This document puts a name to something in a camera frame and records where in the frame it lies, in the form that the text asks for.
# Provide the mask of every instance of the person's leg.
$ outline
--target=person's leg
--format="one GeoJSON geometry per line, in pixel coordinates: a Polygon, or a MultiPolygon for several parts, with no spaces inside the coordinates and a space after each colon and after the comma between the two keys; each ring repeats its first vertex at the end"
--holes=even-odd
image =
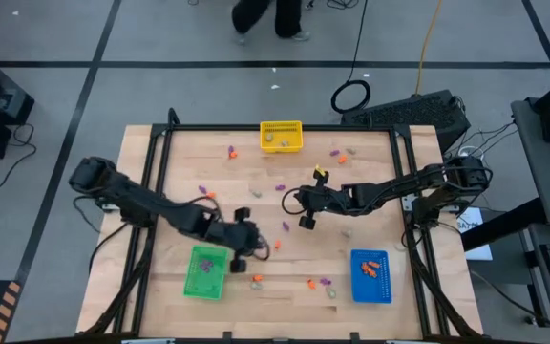
{"type": "Polygon", "coordinates": [[[308,32],[301,29],[302,0],[277,0],[275,33],[282,38],[307,40],[308,32]]]}
{"type": "Polygon", "coordinates": [[[233,25],[239,34],[246,34],[260,20],[270,0],[240,0],[233,9],[233,25]]]}

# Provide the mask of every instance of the wooden table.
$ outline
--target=wooden table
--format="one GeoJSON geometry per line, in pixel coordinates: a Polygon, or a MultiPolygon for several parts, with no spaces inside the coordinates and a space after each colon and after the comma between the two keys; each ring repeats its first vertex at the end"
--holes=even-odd
{"type": "MultiPolygon", "coordinates": [[[[411,129],[417,167],[441,162],[434,128],[411,129]]],[[[141,179],[149,133],[149,126],[127,127],[120,150],[117,168],[136,182],[141,179]]],[[[179,235],[166,221],[159,221],[141,336],[221,338],[222,332],[231,331],[234,338],[349,339],[351,332],[360,333],[362,339],[421,338],[409,254],[400,244],[400,203],[388,202],[370,215],[357,218],[320,213],[315,229],[306,230],[297,226],[297,216],[282,211],[283,192],[274,190],[280,183],[288,188],[314,184],[316,164],[330,172],[328,185],[332,188],[342,183],[390,180],[395,174],[388,134],[304,132],[304,140],[300,153],[270,155],[258,146],[258,132],[174,133],[164,186],[167,197],[187,201],[199,196],[198,186],[204,185],[217,194],[227,221],[233,220],[234,209],[249,206],[250,220],[271,245],[279,239],[282,247],[266,262],[248,258],[247,273],[228,274],[221,301],[186,298],[182,296],[185,272],[190,251],[199,242],[179,235]],[[227,158],[228,145],[235,146],[237,159],[227,158]],[[357,154],[349,156],[345,164],[329,155],[333,149],[347,147],[355,148],[357,154]],[[261,191],[262,198],[255,198],[250,189],[261,191]],[[282,230],[282,221],[290,224],[289,232],[282,230]],[[350,239],[341,234],[345,229],[352,230],[350,239]],[[388,252],[391,304],[352,301],[349,251],[353,248],[388,252]],[[264,276],[263,290],[250,288],[253,274],[264,276]],[[336,299],[329,299],[322,286],[318,285],[317,290],[307,287],[308,278],[319,281],[322,277],[332,280],[336,299]]],[[[404,144],[399,142],[406,172],[404,144]]],[[[152,181],[156,179],[159,156],[157,148],[152,181]]],[[[295,209],[298,205],[292,201],[290,198],[288,204],[295,209]]],[[[442,215],[441,221],[456,226],[452,215],[442,215]]],[[[117,213],[106,215],[101,237],[119,226],[117,213]]],[[[130,232],[127,229],[120,233],[96,256],[79,316],[79,331],[93,325],[118,292],[130,232]]],[[[443,291],[466,321],[482,332],[459,235],[445,227],[434,228],[432,235],[443,291]]],[[[434,302],[427,289],[426,296],[432,332],[437,333],[434,302]]],[[[134,295],[128,303],[135,304],[134,295]]],[[[125,329],[130,329],[132,310],[127,307],[125,329]]]]}

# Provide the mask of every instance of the blue tray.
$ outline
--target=blue tray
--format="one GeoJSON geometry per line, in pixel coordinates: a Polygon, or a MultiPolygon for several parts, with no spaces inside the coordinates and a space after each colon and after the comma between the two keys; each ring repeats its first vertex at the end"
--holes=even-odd
{"type": "Polygon", "coordinates": [[[390,264],[386,251],[351,250],[351,292],[355,302],[391,303],[390,264]],[[381,265],[379,269],[375,269],[377,278],[362,271],[362,263],[368,261],[381,265]]]}

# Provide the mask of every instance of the yellow basket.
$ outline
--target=yellow basket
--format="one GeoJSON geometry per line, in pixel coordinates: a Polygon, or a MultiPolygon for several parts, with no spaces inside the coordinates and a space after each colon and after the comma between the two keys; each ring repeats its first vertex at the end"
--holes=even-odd
{"type": "Polygon", "coordinates": [[[303,148],[303,123],[299,120],[268,121],[260,123],[260,147],[266,153],[295,153],[303,148]],[[272,134],[273,140],[267,141],[272,134]]]}

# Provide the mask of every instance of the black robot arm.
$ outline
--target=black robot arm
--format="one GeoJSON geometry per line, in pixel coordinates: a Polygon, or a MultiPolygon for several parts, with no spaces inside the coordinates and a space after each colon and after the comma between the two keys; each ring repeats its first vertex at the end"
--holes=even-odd
{"type": "Polygon", "coordinates": [[[150,226],[154,222],[152,214],[158,214],[185,236],[233,249],[235,260],[231,262],[231,272],[245,270],[240,256],[250,256],[256,249],[267,248],[256,224],[245,221],[249,217],[248,208],[235,211],[235,223],[225,223],[218,209],[196,204],[197,200],[175,203],[163,198],[117,172],[111,161],[83,159],[69,184],[83,195],[117,205],[122,221],[133,226],[150,226]]]}
{"type": "Polygon", "coordinates": [[[476,196],[489,186],[491,170],[484,168],[481,160],[473,157],[456,157],[445,163],[431,164],[416,173],[388,182],[344,184],[336,191],[326,187],[329,173],[316,168],[315,186],[303,185],[294,198],[307,214],[299,225],[307,229],[315,227],[313,215],[327,211],[340,215],[362,216],[379,209],[387,201],[401,198],[427,189],[435,189],[428,197],[419,197],[412,203],[415,221],[423,222],[436,216],[447,206],[463,196],[476,196]]]}

